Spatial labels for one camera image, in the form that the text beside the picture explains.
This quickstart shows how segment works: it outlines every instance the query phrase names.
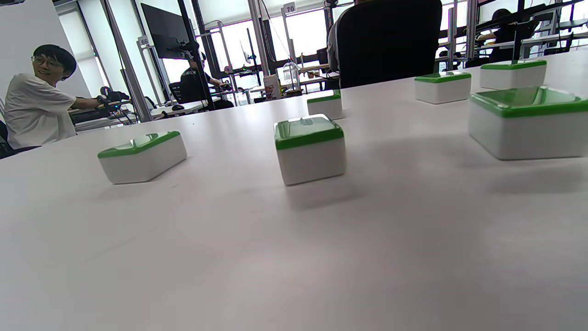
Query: green lid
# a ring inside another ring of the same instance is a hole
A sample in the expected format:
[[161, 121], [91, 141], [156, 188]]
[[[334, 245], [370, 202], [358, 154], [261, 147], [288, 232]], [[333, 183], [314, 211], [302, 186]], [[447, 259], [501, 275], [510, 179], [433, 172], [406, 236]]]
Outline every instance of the green lid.
[[440, 72], [438, 74], [430, 74], [425, 76], [419, 76], [415, 78], [417, 82], [428, 82], [433, 84], [438, 84], [442, 82], [452, 82], [458, 80], [466, 80], [471, 78], [472, 75], [468, 72]]
[[518, 70], [518, 69], [525, 69], [525, 68], [541, 67], [542, 65], [547, 65], [547, 61], [545, 61], [543, 59], [538, 59], [538, 60], [513, 61], [512, 63], [505, 63], [505, 64], [484, 64], [484, 65], [482, 65], [482, 69], [486, 69], [486, 70]]
[[276, 123], [273, 130], [277, 150], [343, 138], [343, 129], [322, 114]]
[[98, 153], [98, 158], [139, 154], [179, 135], [180, 133], [177, 131], [150, 133], [148, 135], [144, 135], [143, 137], [133, 139], [124, 145], [103, 150]]
[[473, 94], [470, 100], [506, 118], [588, 111], [588, 100], [547, 87], [480, 92]]
[[328, 95], [326, 97], [320, 97], [320, 98], [314, 98], [314, 99], [308, 99], [306, 102], [309, 103], [309, 104], [313, 104], [315, 102], [322, 102], [322, 101], [329, 101], [329, 100], [337, 100], [337, 99], [341, 99], [341, 91], [334, 90], [333, 91], [333, 95]]

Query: white t-shirt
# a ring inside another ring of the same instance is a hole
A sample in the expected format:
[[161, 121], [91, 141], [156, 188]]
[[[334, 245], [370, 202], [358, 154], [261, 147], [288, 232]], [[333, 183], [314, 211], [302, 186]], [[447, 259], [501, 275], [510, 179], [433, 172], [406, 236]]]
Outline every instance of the white t-shirt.
[[12, 148], [40, 146], [75, 135], [68, 109], [76, 101], [31, 74], [12, 78], [6, 93], [4, 119]]

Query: black shirt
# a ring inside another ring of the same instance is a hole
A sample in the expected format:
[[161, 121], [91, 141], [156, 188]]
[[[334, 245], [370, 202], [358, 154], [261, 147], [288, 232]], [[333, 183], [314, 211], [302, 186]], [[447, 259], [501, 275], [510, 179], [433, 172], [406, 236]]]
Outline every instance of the black shirt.
[[[496, 43], [515, 41], [516, 25], [506, 25], [494, 32]], [[490, 62], [510, 61], [513, 59], [512, 48], [494, 48], [490, 54]]]
[[[207, 73], [204, 73], [204, 76], [206, 77], [206, 82], [211, 81], [211, 77]], [[200, 80], [197, 70], [188, 68], [184, 71], [180, 83], [180, 92], [182, 94], [183, 102], [200, 101], [206, 98], [202, 88], [202, 81]]]

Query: rectangular box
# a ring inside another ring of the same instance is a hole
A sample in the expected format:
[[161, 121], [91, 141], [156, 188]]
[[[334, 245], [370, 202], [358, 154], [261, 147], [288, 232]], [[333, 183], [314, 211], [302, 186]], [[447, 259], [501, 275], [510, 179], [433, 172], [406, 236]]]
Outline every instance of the rectangular box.
[[112, 184], [152, 180], [185, 160], [186, 147], [177, 131], [151, 133], [98, 153], [98, 160]]
[[472, 75], [441, 72], [415, 78], [415, 98], [431, 104], [467, 100], [472, 92]]
[[324, 115], [276, 123], [274, 139], [286, 185], [339, 176], [347, 169], [343, 129]]
[[547, 61], [521, 60], [507, 64], [484, 64], [480, 69], [480, 86], [494, 90], [539, 87], [545, 81]]
[[546, 87], [470, 98], [469, 133], [500, 160], [585, 156], [588, 101]]
[[308, 99], [306, 105], [309, 115], [324, 114], [331, 120], [343, 118], [343, 104], [339, 90], [334, 90], [332, 95]]

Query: glasses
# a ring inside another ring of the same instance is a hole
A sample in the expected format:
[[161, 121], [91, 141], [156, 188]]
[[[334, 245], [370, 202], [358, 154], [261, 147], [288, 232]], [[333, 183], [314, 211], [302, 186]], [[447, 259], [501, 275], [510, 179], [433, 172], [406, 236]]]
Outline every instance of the glasses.
[[61, 65], [59, 62], [49, 58], [31, 57], [31, 60], [36, 65], [42, 65], [43, 63], [47, 63], [47, 66], [51, 69], [58, 69], [63, 67], [63, 65]]

